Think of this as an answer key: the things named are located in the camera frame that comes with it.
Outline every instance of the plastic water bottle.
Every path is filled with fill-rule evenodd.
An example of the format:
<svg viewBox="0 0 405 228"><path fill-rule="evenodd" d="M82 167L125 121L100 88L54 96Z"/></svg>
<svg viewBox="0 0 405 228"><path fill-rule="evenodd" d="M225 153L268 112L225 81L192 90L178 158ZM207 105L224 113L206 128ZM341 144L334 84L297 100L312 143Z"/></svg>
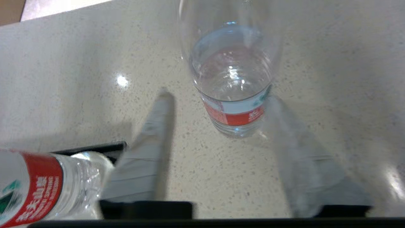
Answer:
<svg viewBox="0 0 405 228"><path fill-rule="evenodd" d="M277 1L182 0L179 24L187 58L214 126L232 137L259 127L281 56Z"/></svg>
<svg viewBox="0 0 405 228"><path fill-rule="evenodd" d="M113 165L96 152L74 156L0 149L0 228L90 215Z"/></svg>

